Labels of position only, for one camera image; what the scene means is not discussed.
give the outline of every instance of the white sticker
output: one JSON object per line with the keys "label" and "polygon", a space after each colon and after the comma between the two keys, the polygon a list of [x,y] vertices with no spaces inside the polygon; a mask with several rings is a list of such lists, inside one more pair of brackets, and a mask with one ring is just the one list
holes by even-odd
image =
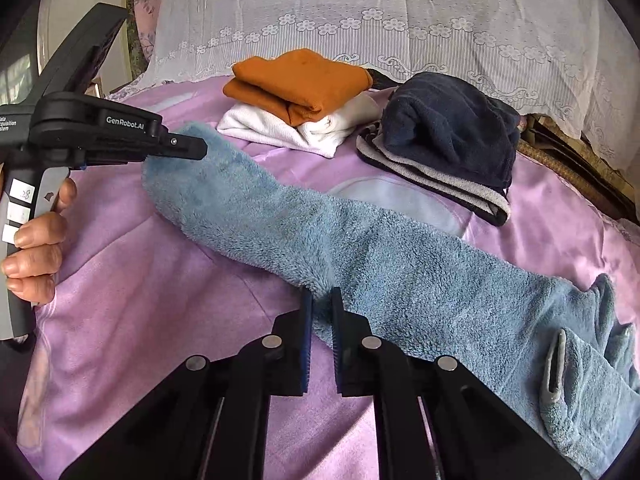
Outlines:
{"label": "white sticker", "polygon": [[9,224],[4,225],[2,229],[2,241],[8,244],[14,244],[14,236],[18,232],[18,228]]}
{"label": "white sticker", "polygon": [[9,207],[6,210],[6,219],[18,224],[26,224],[29,221],[29,213],[28,207],[9,202]]}
{"label": "white sticker", "polygon": [[35,191],[36,189],[31,184],[27,184],[26,182],[14,178],[14,181],[11,183],[9,196],[30,204],[33,202],[33,195]]}

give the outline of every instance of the orange folded cloth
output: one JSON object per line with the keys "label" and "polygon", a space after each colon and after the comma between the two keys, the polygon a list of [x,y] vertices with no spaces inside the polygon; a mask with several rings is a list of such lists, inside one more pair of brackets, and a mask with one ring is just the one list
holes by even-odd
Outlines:
{"label": "orange folded cloth", "polygon": [[233,65],[234,75],[222,89],[227,97],[257,106],[289,126],[317,122],[369,89],[369,72],[331,61],[308,48],[273,60],[250,57]]}

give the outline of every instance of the stack of folded clothes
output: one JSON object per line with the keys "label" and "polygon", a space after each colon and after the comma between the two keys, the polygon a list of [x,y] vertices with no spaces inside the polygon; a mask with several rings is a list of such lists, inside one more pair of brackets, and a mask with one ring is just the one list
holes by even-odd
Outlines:
{"label": "stack of folded clothes", "polygon": [[233,72],[223,92],[240,103],[218,123],[229,137],[331,158],[357,125],[381,115],[365,93],[372,84],[365,69],[306,48],[272,60],[251,57]]}
{"label": "stack of folded clothes", "polygon": [[356,146],[369,164],[501,226],[511,213],[507,190],[524,126],[516,110],[462,79],[423,72],[394,92]]}

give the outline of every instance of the purple blanket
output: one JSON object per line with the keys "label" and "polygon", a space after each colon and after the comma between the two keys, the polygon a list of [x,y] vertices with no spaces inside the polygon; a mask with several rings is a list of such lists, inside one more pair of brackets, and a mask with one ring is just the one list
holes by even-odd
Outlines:
{"label": "purple blanket", "polygon": [[[171,129],[187,120],[215,125],[233,104],[221,92],[226,81],[165,85],[127,102],[158,111]],[[402,210],[524,269],[580,288],[607,272],[620,321],[640,314],[640,246],[525,157],[514,166],[511,221],[495,228],[363,163],[353,138],[332,160],[237,144],[283,183]],[[186,357],[233,355],[268,333],[275,316],[297,307],[296,291],[281,279],[194,245],[157,215],[139,165],[74,178],[79,197],[66,214],[65,262],[55,300],[38,313],[40,339],[18,435],[45,480],[57,479]],[[315,337],[309,392],[272,400],[265,479],[378,478],[372,403],[335,393],[332,352]]]}

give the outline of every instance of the round metal pin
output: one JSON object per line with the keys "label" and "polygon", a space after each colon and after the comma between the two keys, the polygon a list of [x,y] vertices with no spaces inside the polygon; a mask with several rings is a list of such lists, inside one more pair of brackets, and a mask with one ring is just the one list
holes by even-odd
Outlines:
{"label": "round metal pin", "polygon": [[201,355],[192,355],[187,359],[184,365],[188,370],[197,372],[198,370],[202,370],[207,365],[207,361]]}
{"label": "round metal pin", "polygon": [[262,340],[262,346],[265,348],[277,348],[282,344],[282,338],[277,335],[265,336]]}
{"label": "round metal pin", "polygon": [[362,340],[362,346],[364,346],[364,348],[368,348],[369,350],[377,350],[382,346],[382,341],[380,341],[379,337],[369,335]]}
{"label": "round metal pin", "polygon": [[438,359],[438,366],[447,372],[452,372],[458,367],[458,361],[448,355],[442,356]]}

